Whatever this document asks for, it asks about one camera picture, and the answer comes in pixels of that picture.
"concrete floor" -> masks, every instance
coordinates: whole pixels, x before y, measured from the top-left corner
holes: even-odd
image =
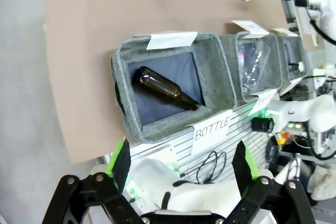
[[[96,164],[72,165],[62,139],[45,6],[46,0],[0,0],[0,213],[8,224],[41,223],[61,176],[84,178]]]

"brown paper sheet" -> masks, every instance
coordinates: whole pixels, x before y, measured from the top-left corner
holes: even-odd
[[[47,0],[47,57],[60,126],[73,162],[113,152],[124,126],[110,55],[133,35],[227,32],[232,19],[287,27],[277,0]]]

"screw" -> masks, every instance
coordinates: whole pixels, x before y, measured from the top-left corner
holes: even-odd
[[[104,179],[104,177],[103,177],[103,175],[101,175],[101,174],[98,174],[97,176],[96,176],[96,181],[102,181]]]
[[[68,184],[71,185],[75,182],[75,180],[73,178],[68,178]]]
[[[296,185],[293,182],[289,182],[289,188],[295,189]]]
[[[262,182],[264,185],[268,185],[268,183],[269,183],[268,179],[266,179],[266,178],[262,178],[262,179],[261,179],[261,182]]]
[[[216,220],[216,224],[223,224],[224,223],[224,220],[223,219],[218,219]]]
[[[151,223],[150,220],[149,220],[148,218],[146,218],[146,217],[143,217],[143,218],[141,218],[141,219],[142,219],[142,221],[143,221],[145,224],[149,224],[149,223]]]

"white paper label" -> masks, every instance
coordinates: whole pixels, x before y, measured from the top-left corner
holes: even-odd
[[[196,31],[152,34],[147,50],[166,49],[174,47],[189,47],[197,36]]]
[[[192,125],[195,129],[192,155],[203,152],[225,139],[232,113],[232,110],[219,112]]]
[[[244,36],[244,39],[249,38],[262,38],[265,35],[268,35],[269,32],[263,29],[261,26],[257,25],[256,23],[252,22],[251,20],[232,20],[233,23],[237,24],[244,30],[250,32],[249,35]]]
[[[285,35],[287,35],[288,37],[299,37],[299,35],[293,33],[293,32],[290,31],[290,30],[284,29],[284,28],[274,28],[273,30],[274,30],[274,31],[277,31],[277,32],[279,32],[279,33],[285,34]]]
[[[280,95],[286,94],[288,91],[290,91],[292,88],[294,88],[296,86],[296,84],[298,84],[301,80],[302,80],[302,77],[296,78],[296,79],[290,81],[290,85],[288,85],[288,87],[286,87],[283,91],[281,91]]]
[[[273,96],[277,92],[277,89],[267,89],[262,92],[258,92],[252,95],[259,96],[258,101],[254,105],[253,109],[250,111],[249,116],[266,108],[267,104],[272,100]]]

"plastic bag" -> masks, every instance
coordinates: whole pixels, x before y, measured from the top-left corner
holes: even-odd
[[[244,93],[257,91],[271,48],[262,40],[239,42],[238,65]]]

